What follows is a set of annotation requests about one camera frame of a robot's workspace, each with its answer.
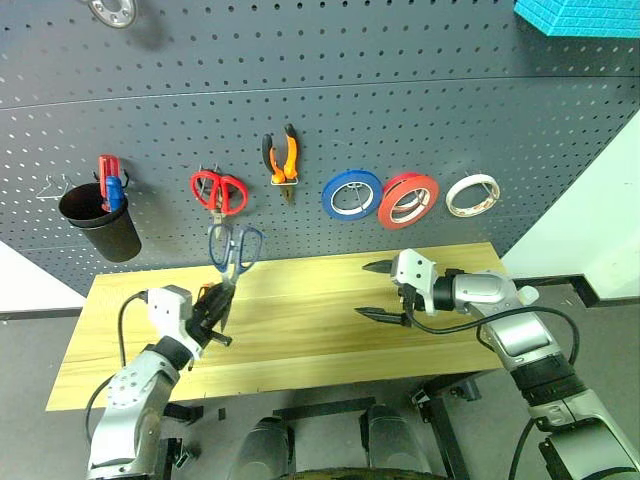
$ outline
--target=wooden tabletop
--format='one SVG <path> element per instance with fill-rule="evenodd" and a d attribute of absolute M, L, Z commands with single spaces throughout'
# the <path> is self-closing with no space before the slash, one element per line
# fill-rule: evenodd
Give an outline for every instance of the wooden tabletop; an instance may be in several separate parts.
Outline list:
<path fill-rule="evenodd" d="M 438 263 L 474 272 L 504 272 L 489 243 L 417 249 Z M 217 397 L 497 368 L 497 357 L 478 345 L 473 330 L 428 335 L 415 328 L 373 322 L 355 307 L 400 311 L 388 275 L 362 265 L 396 251 L 263 261 L 242 275 L 225 334 L 233 343 L 210 344 L 191 372 L 184 370 L 172 400 Z M 218 281 L 213 266 L 98 275 L 78 320 L 47 410 L 84 408 L 93 390 L 120 369 L 116 321 L 131 294 L 174 284 L 196 298 L 204 283 Z M 441 312 L 422 318 L 435 327 L 469 317 Z M 124 333 L 131 360 L 158 340 L 144 302 L 126 311 Z M 96 406 L 104 406 L 103 395 Z"/>

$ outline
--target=orange pliers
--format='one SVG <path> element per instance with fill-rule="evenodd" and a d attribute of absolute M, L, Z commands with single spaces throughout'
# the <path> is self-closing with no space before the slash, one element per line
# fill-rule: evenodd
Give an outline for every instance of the orange pliers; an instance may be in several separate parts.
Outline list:
<path fill-rule="evenodd" d="M 284 126 L 287 136 L 287 160 L 281 169 L 276 161 L 276 149 L 273 140 L 268 133 L 262 137 L 262 160 L 269 173 L 271 173 L 271 185 L 282 187 L 280 192 L 289 205 L 293 203 L 293 186 L 298 184 L 298 137 L 293 125 L 287 123 Z"/>

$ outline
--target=black cup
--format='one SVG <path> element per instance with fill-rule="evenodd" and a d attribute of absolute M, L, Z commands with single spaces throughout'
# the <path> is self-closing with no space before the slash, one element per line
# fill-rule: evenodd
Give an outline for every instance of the black cup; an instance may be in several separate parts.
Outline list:
<path fill-rule="evenodd" d="M 99 183 L 87 183 L 69 190 L 60 199 L 60 213 L 79 228 L 100 254 L 111 262 L 126 262 L 142 248 L 129 216 L 126 197 L 120 208 L 106 212 L 102 208 Z"/>

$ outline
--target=tape roll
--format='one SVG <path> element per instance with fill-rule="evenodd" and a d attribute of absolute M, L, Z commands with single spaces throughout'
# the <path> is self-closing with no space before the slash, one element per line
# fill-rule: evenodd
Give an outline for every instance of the tape roll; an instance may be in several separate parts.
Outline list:
<path fill-rule="evenodd" d="M 336 195 L 344 189 L 354 192 L 354 207 L 342 208 L 336 205 Z M 373 212 L 382 199 L 382 184 L 378 177 L 366 170 L 348 170 L 325 185 L 322 190 L 322 206 L 331 218 L 337 220 L 358 220 Z"/>
<path fill-rule="evenodd" d="M 438 183 L 428 175 L 413 172 L 398 175 L 385 185 L 378 220 L 390 230 L 413 225 L 431 210 L 439 192 Z"/>
<path fill-rule="evenodd" d="M 491 190 L 487 198 L 477 205 L 469 208 L 458 208 L 454 206 L 453 200 L 456 198 L 456 195 L 458 195 L 462 190 L 473 185 L 489 185 L 491 187 Z M 447 192 L 445 203 L 447 204 L 447 208 L 449 209 L 449 211 L 456 217 L 473 217 L 489 210 L 496 204 L 499 198 L 500 187 L 498 186 L 498 182 L 496 182 L 496 179 L 490 175 L 477 173 L 456 182 L 455 185 L 453 185 L 453 187 L 451 187 Z"/>

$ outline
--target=gray pegboard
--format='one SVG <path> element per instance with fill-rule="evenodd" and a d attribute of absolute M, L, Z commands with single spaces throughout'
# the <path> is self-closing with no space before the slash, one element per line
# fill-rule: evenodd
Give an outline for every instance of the gray pegboard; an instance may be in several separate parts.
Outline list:
<path fill-rule="evenodd" d="M 81 293 L 95 273 L 208 262 L 210 216 L 188 188 L 200 164 L 249 185 L 235 220 L 266 233 L 265 258 L 476 241 L 504 253 L 638 109 L 637 41 L 546 38 L 502 0 L 147 1 L 152 18 L 123 31 L 79 2 L 27 3 L 0 7 L 0 232 Z M 283 146 L 285 122 L 302 148 L 294 208 L 259 151 L 267 132 Z M 56 201 L 35 199 L 46 174 L 92 181 L 106 152 L 131 174 L 143 242 L 124 264 L 101 259 Z M 383 181 L 417 170 L 442 192 L 400 231 L 375 215 L 331 220 L 320 193 L 346 168 Z M 500 202 L 452 217 L 444 193 L 478 171 L 498 180 Z"/>

